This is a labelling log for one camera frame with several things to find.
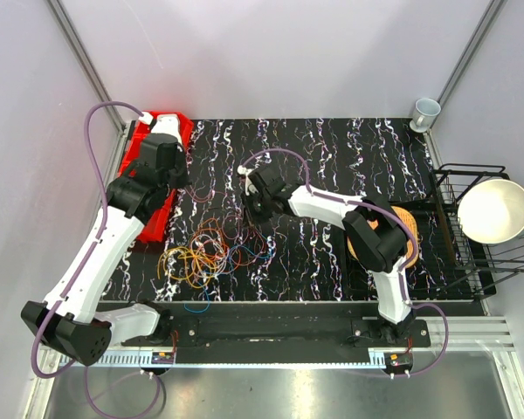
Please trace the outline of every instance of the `red tray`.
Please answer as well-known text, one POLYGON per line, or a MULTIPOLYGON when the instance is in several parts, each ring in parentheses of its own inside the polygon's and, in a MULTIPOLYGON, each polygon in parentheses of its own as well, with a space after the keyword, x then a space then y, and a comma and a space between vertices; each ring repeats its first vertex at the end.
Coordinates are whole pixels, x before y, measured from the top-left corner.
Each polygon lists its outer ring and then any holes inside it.
MULTIPOLYGON (((180 121, 181 128, 181 138, 183 139, 183 145, 185 149, 189 147, 190 134, 192 133, 192 128, 194 127, 194 122, 189 120, 182 113, 178 112, 159 112, 159 111, 148 111, 151 113, 154 118, 158 115, 163 115, 166 113, 176 113, 180 121)), ((137 158, 140 154, 140 144, 146 135, 149 134, 149 126, 142 124, 139 121, 136 121, 136 126, 134 133, 132 134, 132 139, 130 141, 130 147, 122 159, 121 166, 119 168, 119 175, 126 169, 130 162, 137 158)), ((165 226, 167 225, 167 220, 169 219, 169 213, 171 211, 171 205, 175 199, 175 191, 171 191, 169 197, 165 201, 165 204, 162 208, 158 209, 154 215, 149 220, 149 223, 143 228, 138 240, 143 243, 148 242, 161 242, 165 233, 165 226)))

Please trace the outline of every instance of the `black marble tabletop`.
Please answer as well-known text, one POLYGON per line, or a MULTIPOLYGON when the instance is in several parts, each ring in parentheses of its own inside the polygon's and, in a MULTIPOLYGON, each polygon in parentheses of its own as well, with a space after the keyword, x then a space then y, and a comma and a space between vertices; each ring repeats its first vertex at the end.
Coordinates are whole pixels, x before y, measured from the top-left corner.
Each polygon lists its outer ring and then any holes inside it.
MULTIPOLYGON (((157 261, 167 249, 187 245, 198 226, 215 217, 228 245, 245 243, 260 257, 221 273, 209 282, 215 301, 314 301, 375 299, 372 277, 346 253, 343 231, 311 219, 275 216, 259 226, 264 239, 242 228, 240 180, 236 170, 253 153, 288 148, 307 159, 311 183, 345 195, 371 190, 391 201, 424 198, 429 191, 431 158, 424 138, 404 119, 197 120, 189 172, 198 199, 181 193, 163 243, 130 246, 103 294, 104 300, 205 300, 186 282, 158 278, 157 261)), ((271 164, 287 182, 300 179, 291 155, 265 154, 253 164, 271 164)), ((418 219, 420 259, 407 271, 410 289, 423 294, 458 274, 437 250, 441 232, 434 215, 418 219)), ((240 251, 243 260, 249 258, 240 251)), ((455 287, 469 292, 469 285, 455 287)), ((413 297, 428 297, 410 292, 413 297)))

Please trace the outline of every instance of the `white wall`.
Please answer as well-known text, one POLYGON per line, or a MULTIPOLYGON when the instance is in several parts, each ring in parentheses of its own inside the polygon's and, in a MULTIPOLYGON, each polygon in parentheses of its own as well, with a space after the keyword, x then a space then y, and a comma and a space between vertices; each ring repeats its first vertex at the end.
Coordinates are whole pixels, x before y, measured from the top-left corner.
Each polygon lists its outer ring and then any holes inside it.
MULTIPOLYGON (((524 186, 524 0, 509 1, 433 128, 444 162, 501 163, 524 186)), ((524 275, 488 300, 524 368, 524 275)))
MULTIPOLYGON (((0 1, 0 418, 19 417, 31 332, 20 319, 83 243, 98 191, 82 139, 96 98, 45 2, 0 1)), ((105 167, 114 128, 93 122, 105 167)))
POLYGON ((114 97, 194 118, 408 116, 487 0, 65 0, 114 97))

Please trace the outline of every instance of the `black wire rack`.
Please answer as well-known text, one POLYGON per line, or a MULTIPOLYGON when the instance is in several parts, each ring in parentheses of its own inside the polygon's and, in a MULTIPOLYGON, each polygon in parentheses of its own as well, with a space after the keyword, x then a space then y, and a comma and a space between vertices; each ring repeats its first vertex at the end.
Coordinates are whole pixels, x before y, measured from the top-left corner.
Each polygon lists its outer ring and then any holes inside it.
POLYGON ((474 299, 496 293, 495 286, 524 273, 524 234, 503 244, 480 244, 462 231, 458 206, 474 186, 490 179, 507 179, 504 166, 445 164, 431 172, 431 191, 423 201, 408 203, 414 210, 435 211, 442 230, 444 254, 459 278, 437 288, 449 292, 468 281, 474 299))

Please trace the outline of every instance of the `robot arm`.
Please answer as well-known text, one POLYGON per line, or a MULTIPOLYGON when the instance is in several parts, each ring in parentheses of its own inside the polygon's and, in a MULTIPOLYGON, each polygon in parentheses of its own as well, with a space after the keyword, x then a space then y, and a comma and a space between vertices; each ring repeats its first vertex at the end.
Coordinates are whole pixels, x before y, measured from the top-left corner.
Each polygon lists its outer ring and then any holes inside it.
POLYGON ((46 326, 42 343, 84 365, 92 365, 109 345, 136 336, 168 336, 168 321, 154 306, 135 304, 96 312, 100 296, 128 246, 160 209, 171 189, 188 184, 186 158, 175 114, 160 115, 140 146, 140 155, 107 187, 107 225, 96 238, 103 219, 100 209, 81 250, 43 303, 29 301, 21 316, 37 334, 45 315, 62 301, 46 326), (70 291, 66 284, 93 244, 95 249, 70 291))
POLYGON ((400 330, 407 328, 413 317, 403 297, 408 295, 405 271, 399 272, 399 268, 405 261, 408 238, 398 224, 386 216, 362 206, 346 204, 347 201, 371 203, 395 215, 384 196, 342 196, 314 187, 311 193, 299 184, 285 183, 268 167, 254 170, 240 167, 238 173, 245 178, 245 191, 241 197, 246 214, 254 223, 268 221, 277 213, 308 216, 345 230, 360 263, 373 275, 380 316, 391 325, 399 326, 400 330), (340 202, 323 195, 340 198, 340 202), (379 225, 375 230, 368 223, 374 220, 379 225))

